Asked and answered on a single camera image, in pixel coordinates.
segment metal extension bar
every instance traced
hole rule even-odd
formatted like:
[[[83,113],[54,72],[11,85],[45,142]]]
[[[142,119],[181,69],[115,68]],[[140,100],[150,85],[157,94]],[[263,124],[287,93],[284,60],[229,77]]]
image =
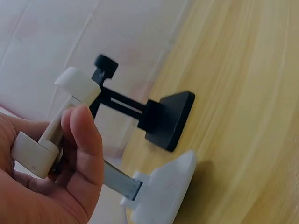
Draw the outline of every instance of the metal extension bar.
[[[136,198],[142,182],[127,176],[119,169],[105,161],[104,185],[133,201]]]

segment hand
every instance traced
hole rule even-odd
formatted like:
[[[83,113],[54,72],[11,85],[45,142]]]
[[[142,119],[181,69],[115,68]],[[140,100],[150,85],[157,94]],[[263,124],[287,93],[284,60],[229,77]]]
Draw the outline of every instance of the hand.
[[[64,162],[59,175],[36,179],[14,170],[10,150],[19,132],[38,141],[47,122],[0,114],[0,223],[86,224],[103,181],[102,141],[86,106],[62,116]]]

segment white clamp jaw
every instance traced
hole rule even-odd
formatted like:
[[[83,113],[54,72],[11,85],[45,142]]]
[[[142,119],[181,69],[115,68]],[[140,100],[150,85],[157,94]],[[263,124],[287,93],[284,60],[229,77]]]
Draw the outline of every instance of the white clamp jaw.
[[[72,97],[50,122],[38,142],[20,132],[12,147],[11,155],[22,166],[40,178],[46,178],[60,155],[59,144],[63,137],[61,116],[65,109],[80,104],[90,104],[100,94],[99,85],[76,68],[68,68],[55,84]]]

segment black metal bar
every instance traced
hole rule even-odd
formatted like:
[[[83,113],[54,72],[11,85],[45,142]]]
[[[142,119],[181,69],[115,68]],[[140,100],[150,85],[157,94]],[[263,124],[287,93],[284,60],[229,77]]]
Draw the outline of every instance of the black metal bar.
[[[135,100],[132,100],[128,97],[125,97],[117,92],[114,92],[113,90],[107,89],[106,87],[101,88],[101,94],[105,98],[116,99],[117,101],[122,102],[130,107],[133,107],[141,112],[143,112],[145,110],[145,105],[143,105]]]
[[[136,111],[134,111],[134,110],[132,110],[128,107],[125,107],[125,106],[120,105],[116,102],[113,102],[110,99],[103,99],[101,101],[101,103],[108,106],[108,107],[110,107],[110,108],[112,108],[112,109],[115,109],[115,110],[117,110],[121,113],[124,113],[124,114],[126,114],[126,115],[128,115],[132,118],[135,118],[137,120],[139,120],[141,118],[141,115],[142,115],[141,113],[138,113],[138,112],[136,112]]]

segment black base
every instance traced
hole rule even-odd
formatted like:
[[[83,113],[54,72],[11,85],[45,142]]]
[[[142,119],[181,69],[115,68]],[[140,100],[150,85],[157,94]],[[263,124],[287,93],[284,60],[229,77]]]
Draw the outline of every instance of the black base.
[[[189,91],[164,97],[159,102],[155,126],[146,132],[145,139],[173,152],[185,127],[195,95]]]

